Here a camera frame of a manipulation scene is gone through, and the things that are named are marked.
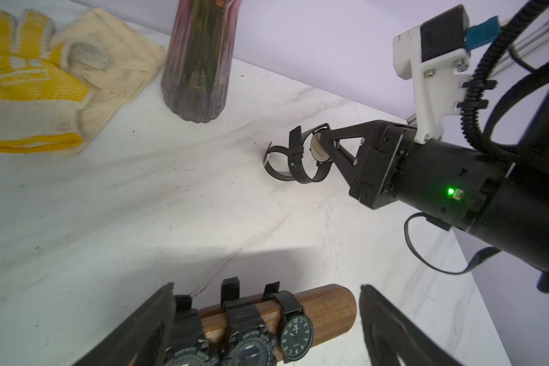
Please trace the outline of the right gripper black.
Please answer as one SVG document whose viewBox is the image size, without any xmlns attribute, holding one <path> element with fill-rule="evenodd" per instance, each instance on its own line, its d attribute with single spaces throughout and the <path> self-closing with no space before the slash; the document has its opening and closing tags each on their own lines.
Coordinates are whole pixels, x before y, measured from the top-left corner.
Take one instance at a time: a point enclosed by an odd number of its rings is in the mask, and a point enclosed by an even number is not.
<svg viewBox="0 0 549 366">
<path fill-rule="evenodd" d="M 374 120 L 324 130 L 319 144 L 349 184 L 349 194 L 376 210 L 400 201 L 459 229 L 470 228 L 508 166 L 473 149 L 414 141 L 402 124 Z"/>
</svg>

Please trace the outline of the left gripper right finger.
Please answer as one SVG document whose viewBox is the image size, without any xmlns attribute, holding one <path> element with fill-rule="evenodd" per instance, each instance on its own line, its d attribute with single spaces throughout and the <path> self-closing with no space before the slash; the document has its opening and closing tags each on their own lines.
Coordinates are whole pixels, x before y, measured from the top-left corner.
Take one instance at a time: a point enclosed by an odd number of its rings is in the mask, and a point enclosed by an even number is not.
<svg viewBox="0 0 549 366">
<path fill-rule="evenodd" d="M 373 365 L 459 365 L 371 285 L 362 285 L 361 324 Z"/>
</svg>

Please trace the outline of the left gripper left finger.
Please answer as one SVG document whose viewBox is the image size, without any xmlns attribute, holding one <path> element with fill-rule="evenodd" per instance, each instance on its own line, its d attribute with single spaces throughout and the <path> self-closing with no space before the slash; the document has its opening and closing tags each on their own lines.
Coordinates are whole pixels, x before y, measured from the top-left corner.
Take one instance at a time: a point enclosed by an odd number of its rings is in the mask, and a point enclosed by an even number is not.
<svg viewBox="0 0 549 366">
<path fill-rule="evenodd" d="M 77 365 L 163 365 L 175 316 L 169 282 L 137 308 Z"/>
</svg>

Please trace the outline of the black digital watch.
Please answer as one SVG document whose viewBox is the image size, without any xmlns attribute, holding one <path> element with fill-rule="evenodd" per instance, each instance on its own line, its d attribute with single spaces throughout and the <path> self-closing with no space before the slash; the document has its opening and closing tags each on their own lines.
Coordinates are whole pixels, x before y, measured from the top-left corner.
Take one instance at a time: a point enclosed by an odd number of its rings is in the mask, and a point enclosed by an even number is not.
<svg viewBox="0 0 549 366">
<path fill-rule="evenodd" d="M 165 365 L 219 365 L 220 357 L 207 341 L 191 295 L 175 295 L 175 316 L 169 334 Z"/>
<path fill-rule="evenodd" d="M 268 329 L 251 297 L 240 296 L 237 277 L 223 280 L 221 313 L 227 318 L 222 365 L 275 365 L 276 335 Z"/>
</svg>

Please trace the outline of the black analog dark-dial watch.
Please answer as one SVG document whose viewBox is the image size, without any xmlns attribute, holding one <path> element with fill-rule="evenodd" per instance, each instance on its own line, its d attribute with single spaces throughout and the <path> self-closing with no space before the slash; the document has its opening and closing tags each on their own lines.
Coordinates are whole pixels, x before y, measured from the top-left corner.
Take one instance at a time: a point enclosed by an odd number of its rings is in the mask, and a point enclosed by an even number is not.
<svg viewBox="0 0 549 366">
<path fill-rule="evenodd" d="M 329 124 L 321 124 L 306 131 L 298 126 L 289 133 L 288 168 L 294 181 L 310 184 L 327 177 L 332 160 L 319 146 L 318 140 L 320 134 L 329 130 Z"/>
</svg>

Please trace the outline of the wooden watch stand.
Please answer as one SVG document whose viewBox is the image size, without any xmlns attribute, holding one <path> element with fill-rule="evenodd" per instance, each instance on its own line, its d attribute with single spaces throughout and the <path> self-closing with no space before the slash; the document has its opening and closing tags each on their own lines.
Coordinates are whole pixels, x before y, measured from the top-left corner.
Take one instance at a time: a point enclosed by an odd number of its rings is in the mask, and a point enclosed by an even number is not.
<svg viewBox="0 0 549 366">
<path fill-rule="evenodd" d="M 281 320 L 281 307 L 276 300 L 262 300 L 263 294 L 251 297 L 256 303 L 268 329 L 277 337 L 274 355 L 277 363 L 283 361 L 278 342 L 278 326 Z M 305 312 L 314 324 L 313 346 L 348 332 L 357 314 L 355 298 L 351 291 L 339 285 L 326 285 L 296 295 Z M 224 347 L 227 318 L 221 313 L 221 304 L 213 308 L 199 310 L 202 326 L 210 347 L 220 357 Z"/>
</svg>

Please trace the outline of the black watch pair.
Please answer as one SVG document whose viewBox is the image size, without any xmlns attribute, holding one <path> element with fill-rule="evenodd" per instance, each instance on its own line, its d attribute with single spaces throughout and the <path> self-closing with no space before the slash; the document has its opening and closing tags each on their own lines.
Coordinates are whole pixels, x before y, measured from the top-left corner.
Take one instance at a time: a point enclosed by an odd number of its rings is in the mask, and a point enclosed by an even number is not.
<svg viewBox="0 0 549 366">
<path fill-rule="evenodd" d="M 273 145 L 270 143 L 263 157 L 263 166 L 265 171 L 274 179 L 279 181 L 294 181 L 291 174 L 288 157 L 285 154 L 287 148 L 284 146 Z"/>
</svg>

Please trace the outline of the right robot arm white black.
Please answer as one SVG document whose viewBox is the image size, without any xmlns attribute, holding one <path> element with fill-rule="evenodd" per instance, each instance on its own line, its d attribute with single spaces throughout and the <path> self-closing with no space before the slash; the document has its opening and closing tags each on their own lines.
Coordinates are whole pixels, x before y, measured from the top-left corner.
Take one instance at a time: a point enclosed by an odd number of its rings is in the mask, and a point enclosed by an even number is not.
<svg viewBox="0 0 549 366">
<path fill-rule="evenodd" d="M 375 120 L 318 133 L 349 194 L 376 210 L 395 201 L 444 230 L 486 243 L 476 268 L 506 252 L 538 269 L 549 294 L 549 62 L 492 108 L 493 69 L 549 1 L 529 1 L 506 24 L 471 26 L 458 5 L 397 36 L 393 65 L 413 82 L 416 126 Z"/>
</svg>

